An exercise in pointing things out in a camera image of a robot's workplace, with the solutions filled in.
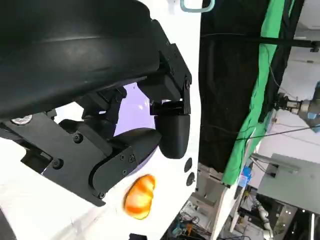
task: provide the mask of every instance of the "wire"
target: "wire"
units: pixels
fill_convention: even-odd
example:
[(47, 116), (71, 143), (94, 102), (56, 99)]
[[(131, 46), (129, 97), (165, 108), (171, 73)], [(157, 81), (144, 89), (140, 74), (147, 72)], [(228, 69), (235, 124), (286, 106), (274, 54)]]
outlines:
[(229, 134), (239, 134), (239, 133), (244, 133), (244, 132), (248, 131), (251, 128), (255, 128), (256, 126), (250, 126), (246, 130), (243, 130), (243, 131), (229, 131), (229, 130), (223, 128), (223, 127), (215, 126), (215, 125), (211, 125), (211, 124), (202, 124), (201, 127), (210, 127), (210, 128), (214, 128), (214, 129), (219, 129), (219, 130), (224, 131), (224, 132), (229, 133)]
[(249, 236), (234, 236), (234, 237), (226, 237), (226, 238), (218, 237), (217, 240), (245, 239), (245, 238), (248, 238), (249, 240), (251, 240), (251, 237)]
[(287, 137), (287, 138), (290, 138), (290, 139), (294, 139), (294, 140), (298, 140), (298, 141), (304, 142), (304, 143), (306, 143), (306, 144), (312, 144), (312, 145), (320, 146), (320, 144), (315, 143), (315, 142), (313, 142), (313, 141), (303, 140), (303, 139), (301, 139), (301, 138), (294, 137), (294, 136), (289, 136), (289, 135), (286, 135), (286, 134), (283, 134), (283, 136), (285, 136), (285, 137)]
[(287, 124), (283, 124), (283, 123), (273, 123), (274, 125), (282, 125), (282, 126), (286, 126), (289, 128), (305, 128), (306, 126), (292, 126), (292, 125), (287, 125)]
[(297, 99), (296, 96), (293, 96), (292, 94), (290, 94), (287, 90), (285, 90), (283, 87), (281, 87), (281, 86), (277, 83), (275, 74), (274, 74), (274, 72), (273, 72), (273, 70), (272, 70), (272, 67), (271, 67), (270, 51), (269, 51), (268, 47), (267, 47), (265, 44), (261, 44), (261, 45), (264, 46), (264, 48), (265, 48), (266, 51), (267, 51), (267, 54), (268, 54), (268, 64), (269, 64), (270, 73), (271, 73), (271, 76), (272, 76), (272, 79), (273, 79), (274, 83), (279, 87), (279, 89), (281, 89), (282, 91), (284, 91), (286, 94), (288, 94), (289, 96), (291, 96), (291, 97), (294, 98), (294, 99)]
[(199, 239), (199, 240), (203, 240), (202, 238), (200, 237), (195, 237), (195, 236), (188, 236), (188, 235), (184, 235), (184, 234), (181, 234), (179, 236), (185, 236), (185, 237), (188, 237), (188, 238), (191, 238), (191, 239)]
[(232, 33), (232, 32), (216, 32), (216, 33), (207, 33), (201, 35), (201, 38), (206, 38), (210, 36), (215, 36), (215, 35), (236, 35), (236, 36), (246, 36), (244, 33)]
[(267, 170), (263, 166), (261, 166), (253, 157), (251, 157), (250, 159), (260, 170), (264, 171), (265, 173), (267, 172)]
[(299, 128), (299, 129), (295, 129), (295, 130), (275, 132), (275, 133), (266, 134), (266, 135), (238, 138), (238, 139), (236, 139), (236, 141), (270, 137), (270, 136), (281, 135), (281, 134), (286, 134), (286, 133), (293, 133), (293, 132), (303, 131), (303, 130), (307, 130), (307, 129), (315, 129), (315, 128), (319, 128), (319, 126), (310, 126), (310, 127), (304, 127), (304, 128)]
[(184, 218), (185, 221), (192, 222), (195, 225), (198, 224), (200, 221), (200, 218), (198, 216), (191, 216), (189, 213), (185, 211), (180, 212), (180, 215)]

